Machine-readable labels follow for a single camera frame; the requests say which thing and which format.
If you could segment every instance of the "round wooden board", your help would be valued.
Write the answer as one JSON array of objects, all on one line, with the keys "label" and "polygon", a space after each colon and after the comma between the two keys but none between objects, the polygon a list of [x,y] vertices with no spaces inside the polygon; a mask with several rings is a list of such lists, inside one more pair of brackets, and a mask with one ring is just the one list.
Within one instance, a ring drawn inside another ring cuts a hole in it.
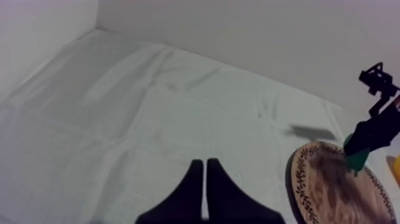
[{"label": "round wooden board", "polygon": [[381,183],[367,167],[355,177],[341,147],[312,142],[299,148],[290,178],[297,211],[307,224],[396,224]]}]

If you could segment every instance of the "yellow object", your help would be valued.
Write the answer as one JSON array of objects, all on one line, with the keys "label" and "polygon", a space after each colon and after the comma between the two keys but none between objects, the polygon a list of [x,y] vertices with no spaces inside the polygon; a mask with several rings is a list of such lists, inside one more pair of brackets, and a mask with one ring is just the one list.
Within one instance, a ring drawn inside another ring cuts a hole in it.
[{"label": "yellow object", "polygon": [[400,155],[397,156],[397,158],[395,160],[395,164],[393,164],[393,170],[395,170],[397,178],[398,178],[398,180],[400,180]]}]

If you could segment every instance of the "black mount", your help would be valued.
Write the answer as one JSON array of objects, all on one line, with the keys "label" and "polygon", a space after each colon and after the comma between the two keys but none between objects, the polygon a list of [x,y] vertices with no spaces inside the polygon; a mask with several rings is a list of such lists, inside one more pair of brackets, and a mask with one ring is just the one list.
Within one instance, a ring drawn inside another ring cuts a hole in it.
[{"label": "black mount", "polygon": [[369,68],[367,71],[362,71],[358,78],[364,84],[370,87],[368,92],[376,95],[381,92],[380,100],[369,110],[370,116],[375,117],[379,114],[380,109],[394,97],[399,88],[393,85],[393,77],[383,71],[383,63],[379,62]]}]

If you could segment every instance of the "white tablecloth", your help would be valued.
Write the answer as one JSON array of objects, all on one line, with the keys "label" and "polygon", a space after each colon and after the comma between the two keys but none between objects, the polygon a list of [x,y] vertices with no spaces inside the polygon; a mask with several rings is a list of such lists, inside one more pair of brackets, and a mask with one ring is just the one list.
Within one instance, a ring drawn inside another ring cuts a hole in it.
[{"label": "white tablecloth", "polygon": [[[288,158],[310,141],[341,145],[361,119],[248,71],[94,31],[0,105],[0,223],[133,223],[192,159],[210,157],[295,223]],[[385,156],[368,165],[400,217]]]}]

